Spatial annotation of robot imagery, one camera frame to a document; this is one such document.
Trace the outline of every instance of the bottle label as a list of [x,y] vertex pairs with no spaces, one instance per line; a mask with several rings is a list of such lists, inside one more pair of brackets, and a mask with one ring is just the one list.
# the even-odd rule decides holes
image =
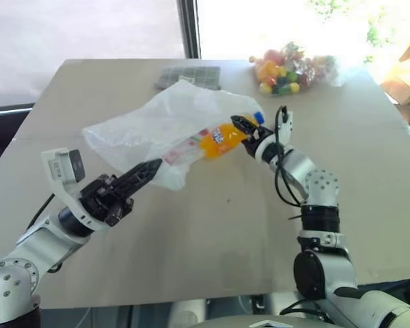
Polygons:
[[224,141],[220,128],[216,128],[215,130],[213,130],[213,139],[216,142],[216,144],[221,144]]

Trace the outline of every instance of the wire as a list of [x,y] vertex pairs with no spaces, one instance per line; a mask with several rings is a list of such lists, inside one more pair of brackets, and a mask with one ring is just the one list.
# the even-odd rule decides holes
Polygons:
[[286,310],[293,309],[295,306],[297,306],[297,305],[299,305],[299,304],[302,304],[302,303],[305,303],[305,302],[308,302],[308,301],[310,301],[310,300],[309,300],[309,299],[300,299],[300,300],[294,302],[293,304],[290,304],[288,307],[286,307],[285,309],[283,309],[279,314],[282,314],[282,312],[284,312],[284,311],[286,311]]
[[48,273],[56,273],[59,270],[61,270],[61,268],[62,268],[62,262],[59,263],[58,265],[54,266],[52,269],[48,270],[47,272]]
[[252,314],[252,311],[248,311],[245,305],[243,304],[243,300],[241,299],[241,296],[238,297],[238,304],[240,304],[240,307],[243,309],[243,311],[246,314]]
[[[43,203],[43,205],[41,205],[40,209],[35,213],[35,215],[32,217],[32,220],[30,220],[29,225],[26,228],[26,231],[28,231],[28,229],[30,229],[31,226],[33,226],[36,222],[36,220],[38,219],[38,217],[40,217],[41,213],[46,209],[46,207],[50,204],[50,202],[52,201],[52,199],[55,197],[55,194],[52,193],[49,198],[47,198],[47,200]],[[61,270],[62,268],[62,263],[59,263],[58,265],[56,265],[55,267],[53,267],[52,269],[48,270],[48,273],[56,273],[59,270]]]
[[84,315],[82,316],[82,319],[77,323],[77,325],[76,325],[74,328],[79,328],[79,327],[82,325],[83,321],[85,321],[85,319],[87,318],[87,316],[88,316],[88,314],[89,314],[90,311],[91,311],[91,308],[89,307],[89,308],[85,311]]
[[296,302],[294,302],[293,304],[289,305],[288,307],[286,307],[285,309],[283,309],[279,315],[280,316],[285,316],[286,314],[290,314],[290,313],[305,313],[305,314],[312,314],[314,316],[318,316],[320,318],[322,318],[326,323],[333,323],[333,321],[328,317],[328,315],[322,311],[316,311],[316,310],[311,310],[311,309],[294,309],[295,306],[305,303],[305,302],[312,302],[314,300],[311,299],[300,299]]
[[286,314],[290,313],[305,313],[305,314],[312,314],[313,316],[319,316],[321,318],[325,317],[325,314],[320,311],[311,310],[311,309],[288,309],[286,311],[282,310],[279,315],[285,316]]
[[[282,112],[282,109],[284,109],[285,107],[281,106],[279,107],[279,109],[277,110],[276,114],[275,114],[275,143],[276,143],[276,147],[277,147],[277,156],[278,156],[278,161],[277,161],[277,167],[275,170],[275,189],[276,192],[279,196],[279,198],[286,204],[291,205],[291,206],[295,206],[295,207],[301,207],[301,203],[300,201],[297,199],[297,197],[295,196],[295,194],[293,193],[292,189],[290,188],[290,185],[288,184],[287,181],[287,176],[286,176],[286,172],[284,171],[284,167],[283,167],[283,162],[285,157],[290,154],[289,151],[286,154],[283,154],[283,150],[279,144],[279,129],[278,129],[278,125],[279,125],[279,115]],[[284,181],[284,184],[286,185],[286,188],[289,192],[289,194],[292,196],[292,199],[295,201],[294,203],[292,203],[291,201],[288,201],[282,194],[281,191],[279,189],[279,184],[278,184],[278,176],[279,173],[281,173],[281,177],[282,180]]]
[[47,200],[43,203],[43,205],[40,207],[40,209],[37,211],[37,213],[35,213],[35,215],[32,217],[32,220],[30,221],[29,225],[27,226],[26,231],[28,231],[28,229],[33,226],[37,220],[37,218],[41,215],[42,211],[46,209],[47,205],[50,204],[50,202],[52,201],[52,199],[55,197],[55,194],[52,193],[49,198],[47,198]]
[[287,220],[299,219],[300,217],[302,217],[302,215],[295,215],[294,217],[289,217]]

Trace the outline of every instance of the colorful candy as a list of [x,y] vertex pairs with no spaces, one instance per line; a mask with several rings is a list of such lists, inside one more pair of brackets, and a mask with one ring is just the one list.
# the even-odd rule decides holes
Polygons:
[[290,71],[290,72],[287,73],[287,79],[290,82],[297,82],[298,81],[298,74],[296,72]]
[[294,42],[280,51],[269,49],[263,58],[249,57],[255,63],[255,73],[263,94],[297,94],[313,81],[324,81],[335,76],[336,59],[332,56],[306,57]]
[[295,82],[293,82],[293,83],[290,83],[290,90],[292,90],[292,93],[293,94],[297,94],[298,92],[299,92],[299,90],[301,89],[300,87],[299,87],[299,84],[298,83],[295,83]]
[[271,87],[269,84],[262,82],[260,83],[259,90],[262,94],[271,94],[273,87]]

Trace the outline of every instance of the black cable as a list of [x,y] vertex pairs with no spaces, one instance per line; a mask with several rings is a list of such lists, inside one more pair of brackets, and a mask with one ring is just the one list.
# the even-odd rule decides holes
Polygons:
[[[46,207],[50,204],[50,202],[52,201],[52,199],[55,197],[55,194],[52,193],[49,198],[47,198],[47,200],[43,203],[43,205],[41,205],[40,209],[35,213],[35,215],[32,217],[32,220],[30,220],[29,225],[26,228],[26,231],[28,231],[28,229],[33,226],[36,222],[36,220],[38,219],[38,217],[40,217],[41,213],[46,209]],[[62,263],[59,263],[58,265],[54,266],[52,269],[48,270],[48,273],[56,273],[59,270],[61,270],[62,268]]]
[[314,300],[311,299],[300,299],[293,304],[289,305],[285,309],[283,309],[279,315],[280,316],[285,316],[286,314],[289,313],[306,313],[306,314],[312,314],[314,316],[319,316],[321,317],[326,323],[331,323],[334,324],[334,322],[328,317],[328,315],[322,311],[317,311],[317,310],[311,310],[311,309],[294,309],[295,306],[305,303],[305,302],[314,302]]
[[290,313],[306,313],[306,314],[312,314],[313,316],[322,316],[323,317],[323,313],[320,311],[316,311],[316,310],[311,310],[311,309],[284,309],[282,310],[279,315],[280,316],[285,316],[286,314],[290,314]]
[[32,220],[30,221],[29,225],[27,226],[28,230],[31,226],[33,226],[37,220],[37,218],[41,215],[42,211],[46,209],[47,205],[50,204],[50,202],[52,201],[52,199],[55,197],[55,194],[52,193],[49,198],[47,198],[47,200],[43,203],[43,205],[40,207],[40,209],[38,210],[37,213],[35,213],[35,215],[33,216]]
[[279,314],[281,314],[285,310],[293,309],[296,305],[299,305],[299,304],[302,304],[302,303],[305,303],[305,302],[311,302],[311,300],[309,300],[309,299],[300,299],[300,300],[294,302],[293,304],[290,304],[288,307],[283,309]]
[[287,220],[299,219],[300,217],[302,217],[302,215],[295,215],[294,217],[289,217]]
[[316,310],[311,310],[311,309],[288,309],[287,311],[281,311],[279,315],[285,316],[286,314],[290,313],[305,313],[305,314],[311,314],[313,316],[317,316],[319,318],[322,318],[326,323],[333,323],[333,321],[328,317],[328,315],[324,312],[316,311]]
[[[300,201],[297,199],[297,197],[294,195],[292,189],[290,188],[290,185],[288,184],[287,181],[287,176],[286,176],[286,172],[284,171],[283,168],[283,163],[284,163],[284,158],[286,157],[287,154],[289,154],[290,152],[288,152],[287,154],[283,154],[283,150],[279,144],[279,130],[278,130],[278,120],[279,120],[279,115],[282,112],[282,109],[284,107],[279,107],[279,109],[277,110],[276,114],[275,114],[275,143],[276,143],[276,147],[277,147],[277,156],[278,156],[278,161],[277,161],[277,168],[275,170],[275,189],[276,192],[279,196],[279,198],[286,204],[291,205],[291,206],[295,206],[295,207],[301,207],[301,203]],[[284,181],[284,184],[286,185],[286,188],[289,192],[289,194],[292,196],[293,200],[295,201],[294,203],[288,201],[282,194],[281,191],[279,189],[279,185],[278,185],[278,176],[279,173],[281,172],[281,177],[282,180]]]
[[62,268],[62,262],[59,263],[57,266],[54,266],[52,269],[48,270],[48,273],[56,273]]

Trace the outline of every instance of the cardboard box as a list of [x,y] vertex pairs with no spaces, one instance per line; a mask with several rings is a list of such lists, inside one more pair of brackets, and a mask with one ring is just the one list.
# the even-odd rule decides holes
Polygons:
[[410,104],[410,46],[381,86],[400,105]]

